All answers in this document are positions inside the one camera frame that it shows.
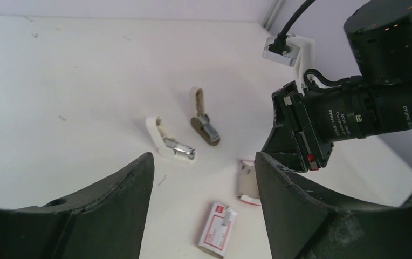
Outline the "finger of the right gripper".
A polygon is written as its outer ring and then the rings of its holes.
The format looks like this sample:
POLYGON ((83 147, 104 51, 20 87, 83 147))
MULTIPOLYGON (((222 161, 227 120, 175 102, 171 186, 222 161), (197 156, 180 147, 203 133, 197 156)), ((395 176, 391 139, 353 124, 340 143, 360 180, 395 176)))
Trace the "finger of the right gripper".
POLYGON ((288 125, 278 125, 272 128, 262 152, 290 170, 299 173, 307 172, 307 164, 301 156, 294 131, 288 125))

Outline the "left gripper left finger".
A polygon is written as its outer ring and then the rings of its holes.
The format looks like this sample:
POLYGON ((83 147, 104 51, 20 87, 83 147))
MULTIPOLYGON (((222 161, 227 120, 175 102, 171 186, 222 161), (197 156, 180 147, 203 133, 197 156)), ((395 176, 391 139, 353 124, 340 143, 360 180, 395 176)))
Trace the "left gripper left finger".
POLYGON ((0 209, 0 258, 138 258, 153 182, 145 153, 44 206, 0 209))

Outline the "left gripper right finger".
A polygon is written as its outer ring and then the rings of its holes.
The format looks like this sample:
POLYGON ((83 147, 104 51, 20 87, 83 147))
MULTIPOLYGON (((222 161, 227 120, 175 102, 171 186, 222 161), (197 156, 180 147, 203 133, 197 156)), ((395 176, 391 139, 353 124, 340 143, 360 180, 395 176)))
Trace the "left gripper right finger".
POLYGON ((412 258, 412 195, 399 207, 362 201, 255 160, 273 258, 412 258))

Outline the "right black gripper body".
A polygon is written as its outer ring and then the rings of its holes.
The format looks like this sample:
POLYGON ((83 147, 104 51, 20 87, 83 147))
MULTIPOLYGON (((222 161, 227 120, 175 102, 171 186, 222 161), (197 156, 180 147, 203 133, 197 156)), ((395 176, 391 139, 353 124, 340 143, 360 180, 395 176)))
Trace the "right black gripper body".
POLYGON ((306 99, 297 91, 295 82, 273 92, 272 103, 273 127, 288 125, 292 128, 301 156, 307 164, 307 172, 325 168, 334 144, 321 140, 314 127, 314 116, 308 113, 306 99))

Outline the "cardboard staple box tray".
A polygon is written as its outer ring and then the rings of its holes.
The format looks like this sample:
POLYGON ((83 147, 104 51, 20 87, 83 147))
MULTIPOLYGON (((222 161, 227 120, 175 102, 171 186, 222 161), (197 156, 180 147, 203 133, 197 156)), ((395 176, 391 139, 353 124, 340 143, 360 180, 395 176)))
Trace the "cardboard staple box tray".
POLYGON ((255 163, 252 160, 241 160, 238 173, 238 198, 247 204, 261 206, 257 185, 255 163))

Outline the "red white staple box sleeve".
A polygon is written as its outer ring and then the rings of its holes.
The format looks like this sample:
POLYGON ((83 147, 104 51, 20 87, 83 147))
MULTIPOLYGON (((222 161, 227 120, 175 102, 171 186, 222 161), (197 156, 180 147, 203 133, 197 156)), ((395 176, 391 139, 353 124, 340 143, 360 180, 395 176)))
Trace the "red white staple box sleeve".
POLYGON ((232 207, 213 203, 197 247, 214 258, 225 258, 237 215, 232 207))

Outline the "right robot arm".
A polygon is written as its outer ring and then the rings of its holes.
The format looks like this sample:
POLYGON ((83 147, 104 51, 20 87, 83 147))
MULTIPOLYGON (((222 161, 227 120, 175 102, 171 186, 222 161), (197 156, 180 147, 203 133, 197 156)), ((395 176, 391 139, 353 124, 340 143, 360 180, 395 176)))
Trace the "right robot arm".
POLYGON ((304 1, 264 57, 294 68, 272 94, 273 127, 262 151, 296 172, 326 167, 338 141, 412 130, 412 1, 369 1, 344 23, 358 76, 327 79, 308 39, 289 34, 304 1))

